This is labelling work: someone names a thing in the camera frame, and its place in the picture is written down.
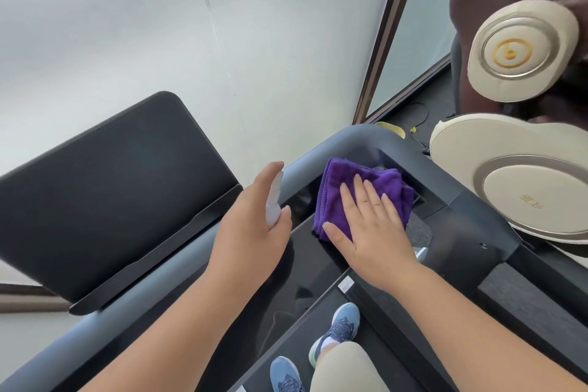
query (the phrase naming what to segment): shoe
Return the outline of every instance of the shoe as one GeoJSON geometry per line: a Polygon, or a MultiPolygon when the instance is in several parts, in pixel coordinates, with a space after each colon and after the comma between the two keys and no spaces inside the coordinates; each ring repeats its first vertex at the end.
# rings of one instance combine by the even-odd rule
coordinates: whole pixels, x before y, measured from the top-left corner
{"type": "Polygon", "coordinates": [[[288,358],[279,356],[269,367],[273,392],[305,392],[298,369],[288,358]]]}
{"type": "Polygon", "coordinates": [[[323,342],[331,338],[336,343],[351,341],[357,335],[359,329],[359,309],[357,305],[348,302],[340,306],[334,312],[331,328],[327,333],[315,341],[308,354],[308,360],[313,367],[316,367],[316,360],[319,359],[323,342]]]}

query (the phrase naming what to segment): white sticker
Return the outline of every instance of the white sticker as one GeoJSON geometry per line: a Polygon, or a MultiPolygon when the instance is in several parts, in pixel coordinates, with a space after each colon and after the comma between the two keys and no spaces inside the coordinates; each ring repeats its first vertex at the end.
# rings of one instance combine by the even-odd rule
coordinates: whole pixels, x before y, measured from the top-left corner
{"type": "Polygon", "coordinates": [[[355,282],[353,282],[353,279],[351,279],[349,276],[347,276],[345,279],[343,279],[339,283],[339,290],[341,290],[343,293],[347,293],[348,290],[351,287],[353,287],[353,284],[355,284],[355,282]]]}

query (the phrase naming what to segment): folded purple towel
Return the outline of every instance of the folded purple towel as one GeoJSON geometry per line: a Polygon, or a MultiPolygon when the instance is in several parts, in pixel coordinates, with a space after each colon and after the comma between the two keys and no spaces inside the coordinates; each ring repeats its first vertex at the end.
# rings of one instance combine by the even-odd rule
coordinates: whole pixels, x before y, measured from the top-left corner
{"type": "Polygon", "coordinates": [[[313,232],[321,240],[329,241],[327,234],[323,230],[323,224],[329,221],[337,225],[351,239],[351,231],[349,230],[349,223],[345,218],[339,189],[342,183],[346,183],[351,191],[351,195],[355,199],[355,189],[353,187],[353,177],[355,174],[359,174],[362,180],[371,181],[380,197],[386,193],[396,207],[402,225],[406,228],[410,211],[412,210],[412,203],[415,199],[415,190],[402,181],[402,175],[397,169],[380,171],[360,166],[348,160],[331,158],[327,162],[323,178],[320,182],[319,197],[316,202],[315,222],[312,227],[313,232]]]}

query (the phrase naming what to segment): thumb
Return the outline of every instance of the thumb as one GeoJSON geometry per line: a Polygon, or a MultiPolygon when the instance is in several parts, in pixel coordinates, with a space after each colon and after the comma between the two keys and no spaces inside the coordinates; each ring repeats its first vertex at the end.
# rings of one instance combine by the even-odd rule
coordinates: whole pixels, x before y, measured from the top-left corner
{"type": "Polygon", "coordinates": [[[269,234],[274,236],[280,243],[283,242],[285,247],[290,238],[292,232],[292,210],[290,206],[284,206],[280,212],[280,218],[277,219],[277,223],[270,230],[269,234]]]}
{"type": "Polygon", "coordinates": [[[349,260],[355,255],[355,245],[353,242],[349,240],[344,232],[337,228],[337,225],[333,225],[331,222],[325,222],[323,224],[323,229],[329,240],[333,242],[333,245],[339,250],[345,260],[349,262],[349,260]]]}

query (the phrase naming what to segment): white sock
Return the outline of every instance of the white sock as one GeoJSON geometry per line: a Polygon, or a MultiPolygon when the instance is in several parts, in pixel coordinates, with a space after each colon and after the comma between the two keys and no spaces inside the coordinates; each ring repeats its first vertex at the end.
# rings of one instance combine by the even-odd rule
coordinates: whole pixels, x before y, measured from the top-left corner
{"type": "Polygon", "coordinates": [[[324,349],[324,348],[325,348],[327,345],[329,345],[329,344],[333,344],[333,343],[335,343],[335,344],[339,344],[339,342],[338,342],[338,341],[335,341],[335,340],[334,340],[333,338],[331,338],[330,336],[327,336],[327,337],[325,338],[325,340],[323,341],[323,343],[322,343],[322,344],[320,344],[320,350],[322,351],[322,350],[323,350],[323,349],[324,349]]]}

